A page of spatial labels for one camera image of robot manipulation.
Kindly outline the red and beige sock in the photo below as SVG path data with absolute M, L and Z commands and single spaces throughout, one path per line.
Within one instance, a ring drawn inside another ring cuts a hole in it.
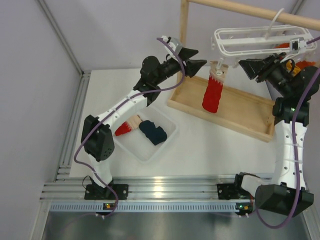
M 210 62 L 208 84 L 202 100 L 202 107 L 210 113 L 218 112 L 228 68 L 221 60 Z

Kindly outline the white plastic clip hanger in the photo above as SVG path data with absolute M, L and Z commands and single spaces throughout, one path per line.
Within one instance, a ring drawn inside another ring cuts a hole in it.
M 306 28 L 275 22 L 283 12 L 280 9 L 268 26 L 219 28 L 211 37 L 211 48 L 217 48 L 220 54 L 219 60 L 225 64 L 228 60 L 234 60 L 237 67 L 240 60 L 266 58 L 269 55 L 285 54 L 289 48 L 276 48 L 277 45 L 289 43 L 290 40 L 304 38 L 306 40 L 306 53 L 294 57 L 300 60 L 302 57 L 314 54 L 318 44 L 311 42 L 314 37 Z

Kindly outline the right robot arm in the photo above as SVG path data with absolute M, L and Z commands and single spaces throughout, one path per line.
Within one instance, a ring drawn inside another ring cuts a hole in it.
M 251 194 L 255 207 L 295 217 L 314 203 L 303 174 L 304 138 L 309 125 L 310 99 L 320 89 L 320 69 L 308 65 L 294 73 L 285 53 L 264 59 L 244 59 L 239 65 L 251 80 L 269 82 L 279 93 L 272 108 L 276 133 L 275 169 L 270 183 L 257 175 L 236 174 L 233 192 L 238 198 Z

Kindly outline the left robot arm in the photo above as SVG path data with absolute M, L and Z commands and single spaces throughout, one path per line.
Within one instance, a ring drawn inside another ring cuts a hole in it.
M 193 59 L 198 50 L 182 48 L 179 59 L 168 57 L 160 62 L 155 56 L 148 56 L 142 62 L 140 79 L 129 94 L 111 109 L 98 116 L 88 115 L 83 124 L 81 144 L 91 161 L 92 180 L 95 192 L 103 199 L 113 194 L 110 184 L 113 177 L 108 158 L 114 151 L 115 131 L 131 116 L 151 105 L 162 89 L 159 85 L 177 74 L 195 76 L 207 63 L 205 59 Z

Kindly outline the orange sock far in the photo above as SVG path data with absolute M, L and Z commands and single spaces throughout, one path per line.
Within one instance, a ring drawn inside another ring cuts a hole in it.
M 289 43 L 282 43 L 282 44 L 279 44 L 279 45 L 276 45 L 276 46 L 275 46 L 276 49 L 289 48 L 289 47 L 290 47 L 290 44 L 289 44 Z

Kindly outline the orange sock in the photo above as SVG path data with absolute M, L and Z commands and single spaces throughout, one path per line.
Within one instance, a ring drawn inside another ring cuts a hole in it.
M 279 45 L 276 45 L 276 46 L 275 46 L 276 49 L 289 48 L 289 47 L 290 47 L 290 44 L 289 44 L 289 43 L 282 43 L 282 44 L 279 44 Z
M 302 60 L 302 61 L 299 61 L 298 63 L 296 63 L 296 66 L 299 68 L 299 69 L 304 69 L 305 67 L 308 67 L 308 66 L 314 66 L 316 64 L 316 62 L 314 61 L 306 61 L 306 60 Z

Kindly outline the yellow sock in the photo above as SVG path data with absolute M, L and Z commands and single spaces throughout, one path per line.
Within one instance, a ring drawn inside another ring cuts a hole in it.
M 289 71 L 290 74 L 292 74 L 293 76 L 296 76 L 301 69 L 296 65 L 294 60 L 288 60 L 285 64 L 287 70 Z

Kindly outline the orange sock near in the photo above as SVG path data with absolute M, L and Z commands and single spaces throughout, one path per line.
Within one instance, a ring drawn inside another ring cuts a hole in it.
M 302 60 L 302 61 L 299 61 L 298 63 L 296 63 L 296 66 L 299 68 L 299 69 L 304 69 L 305 67 L 308 67 L 308 66 L 314 66 L 316 64 L 316 62 L 314 61 L 306 61 L 306 60 Z

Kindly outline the navy blue sock pair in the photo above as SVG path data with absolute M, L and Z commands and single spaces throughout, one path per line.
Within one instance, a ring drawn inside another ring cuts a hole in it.
M 165 142 L 168 138 L 164 129 L 161 126 L 156 127 L 156 125 L 150 120 L 142 121 L 139 124 L 139 129 L 154 146 Z

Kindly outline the clear plastic bin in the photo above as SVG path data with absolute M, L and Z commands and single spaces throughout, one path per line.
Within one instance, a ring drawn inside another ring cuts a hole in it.
M 158 145 L 153 145 L 138 127 L 127 134 L 114 136 L 114 142 L 139 163 L 147 164 L 157 159 L 160 153 L 171 143 L 179 127 L 175 121 L 153 106 L 146 107 L 135 115 L 139 115 L 142 122 L 149 120 L 156 127 L 162 127 L 167 133 L 167 140 Z

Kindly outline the wooden drying rack frame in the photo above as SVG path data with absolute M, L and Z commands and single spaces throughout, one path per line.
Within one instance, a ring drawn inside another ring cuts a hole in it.
M 315 31 L 320 29 L 318 19 L 276 12 L 229 0 L 198 0 L 196 3 Z M 208 81 L 202 77 L 186 78 L 184 83 L 172 93 L 167 101 L 168 106 L 264 142 L 270 142 L 273 139 L 275 127 L 272 100 L 225 86 L 222 89 L 218 112 L 210 113 L 202 107 L 207 85 Z

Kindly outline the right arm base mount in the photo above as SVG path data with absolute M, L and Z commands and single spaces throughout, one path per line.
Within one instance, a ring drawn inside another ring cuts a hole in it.
M 219 183 L 216 185 L 219 200 L 249 200 L 251 194 L 241 187 L 246 172 L 237 173 L 233 183 Z

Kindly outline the aluminium rail beam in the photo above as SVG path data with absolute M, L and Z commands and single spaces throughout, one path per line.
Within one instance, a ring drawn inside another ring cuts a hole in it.
M 231 184 L 234 175 L 115 177 L 115 184 L 128 185 L 128 201 L 206 201 L 218 199 L 217 184 Z M 88 177 L 57 179 L 44 184 L 41 201 L 84 199 Z

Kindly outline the aluminium corner frame post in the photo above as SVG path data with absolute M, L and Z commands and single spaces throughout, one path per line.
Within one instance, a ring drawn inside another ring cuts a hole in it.
M 54 15 L 52 14 L 49 6 L 47 5 L 45 0 L 36 0 L 37 4 L 39 5 L 40 9 L 43 11 L 46 19 L 48 20 L 50 26 L 52 27 L 55 35 L 57 36 L 59 42 L 61 43 L 63 49 L 65 50 L 66 54 L 68 55 L 70 61 L 72 62 L 73 66 L 75 67 L 76 71 L 80 76 L 83 76 L 84 71 L 79 64 L 76 56 L 74 55 L 72 48 L 70 47 L 67 39 L 65 38 L 61 28 L 59 27 Z

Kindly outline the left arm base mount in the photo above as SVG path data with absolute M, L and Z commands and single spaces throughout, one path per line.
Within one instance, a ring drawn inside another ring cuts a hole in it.
M 87 178 L 89 178 L 90 184 L 84 185 Z M 83 178 L 82 186 L 85 188 L 85 200 L 115 200 L 116 195 L 119 200 L 126 200 L 129 194 L 128 184 L 114 184 L 112 180 L 108 186 L 116 193 L 115 195 L 109 188 L 97 185 L 89 175 Z

